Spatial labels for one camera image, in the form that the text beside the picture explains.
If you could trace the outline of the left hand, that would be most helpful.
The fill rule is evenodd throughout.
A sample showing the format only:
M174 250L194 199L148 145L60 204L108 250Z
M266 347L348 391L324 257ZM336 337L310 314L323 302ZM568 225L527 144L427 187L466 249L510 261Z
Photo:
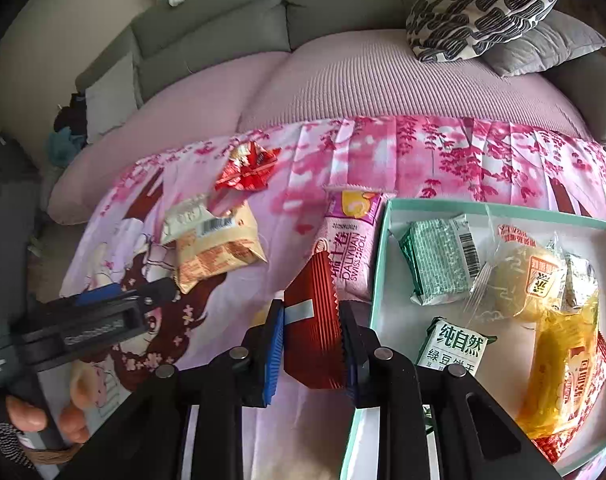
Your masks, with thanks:
M97 375L89 363L76 361L72 366L70 404L59 417L62 434L72 443L84 444L90 438L84 411L97 401ZM6 396L6 408L10 422L16 429L38 432L47 428L47 415L41 408L16 398Z

